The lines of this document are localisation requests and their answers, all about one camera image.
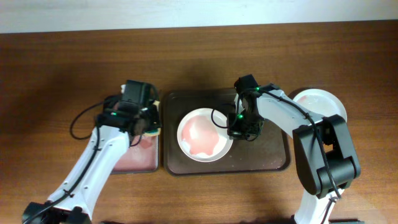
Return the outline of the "green yellow sponge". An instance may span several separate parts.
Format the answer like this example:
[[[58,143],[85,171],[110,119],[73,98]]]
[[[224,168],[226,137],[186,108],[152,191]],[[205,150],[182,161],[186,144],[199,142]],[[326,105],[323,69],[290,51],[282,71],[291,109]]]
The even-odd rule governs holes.
[[[160,101],[154,101],[153,105],[155,105],[157,108],[157,111],[159,111]],[[157,128],[156,130],[147,131],[147,132],[145,132],[144,136],[147,136],[147,137],[159,136],[161,133],[161,129],[162,128]]]

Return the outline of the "pink plate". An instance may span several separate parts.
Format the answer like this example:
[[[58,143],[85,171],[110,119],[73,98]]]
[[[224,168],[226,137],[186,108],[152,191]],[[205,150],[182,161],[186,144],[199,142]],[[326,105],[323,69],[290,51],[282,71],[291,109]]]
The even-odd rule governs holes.
[[[198,162],[213,162],[224,157],[233,145],[227,135],[227,117],[211,108],[199,108],[186,114],[177,127],[181,151]]]

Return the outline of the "white plate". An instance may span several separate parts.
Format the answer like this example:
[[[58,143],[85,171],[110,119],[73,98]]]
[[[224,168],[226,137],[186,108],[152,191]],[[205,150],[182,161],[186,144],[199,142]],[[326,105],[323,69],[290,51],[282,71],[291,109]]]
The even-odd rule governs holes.
[[[299,92],[293,98],[295,102],[306,109],[327,117],[338,114],[345,121],[348,116],[342,102],[332,93],[321,89],[307,89]]]

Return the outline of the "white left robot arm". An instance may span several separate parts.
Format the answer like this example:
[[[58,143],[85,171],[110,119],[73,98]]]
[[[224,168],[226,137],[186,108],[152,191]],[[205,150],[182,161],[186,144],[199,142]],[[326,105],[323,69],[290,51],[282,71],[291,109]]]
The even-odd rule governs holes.
[[[159,101],[140,105],[137,111],[122,108],[113,100],[95,117],[90,140],[79,160],[45,203],[31,202],[22,215],[23,223],[91,223],[96,201],[118,160],[135,137],[160,133]]]

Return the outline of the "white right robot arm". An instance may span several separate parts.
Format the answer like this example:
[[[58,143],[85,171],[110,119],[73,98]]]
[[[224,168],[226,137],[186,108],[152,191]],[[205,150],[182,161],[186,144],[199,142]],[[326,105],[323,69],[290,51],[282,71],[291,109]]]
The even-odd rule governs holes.
[[[228,116],[228,136],[254,141],[270,121],[294,142],[296,171],[304,188],[290,223],[328,223],[335,203],[361,173],[344,118],[305,109],[274,85],[235,83],[235,112]]]

